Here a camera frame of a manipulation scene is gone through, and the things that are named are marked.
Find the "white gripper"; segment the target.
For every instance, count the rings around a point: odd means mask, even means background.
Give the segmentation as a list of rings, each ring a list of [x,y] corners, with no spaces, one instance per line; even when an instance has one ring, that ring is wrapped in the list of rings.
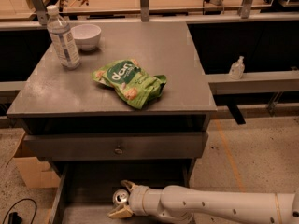
[[[129,180],[122,180],[121,184],[130,192],[129,205],[126,203],[120,204],[112,209],[107,216],[111,219],[128,218],[133,213],[136,216],[145,216],[147,213],[143,207],[143,199],[150,188],[148,186],[137,185]]]

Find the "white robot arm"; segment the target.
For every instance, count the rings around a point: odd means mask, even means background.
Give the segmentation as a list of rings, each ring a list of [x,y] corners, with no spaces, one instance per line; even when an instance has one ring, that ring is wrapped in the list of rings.
[[[190,224],[195,213],[241,224],[299,224],[299,192],[245,193],[201,191],[171,185],[152,189],[122,180],[113,196],[111,219],[156,217],[164,223]]]

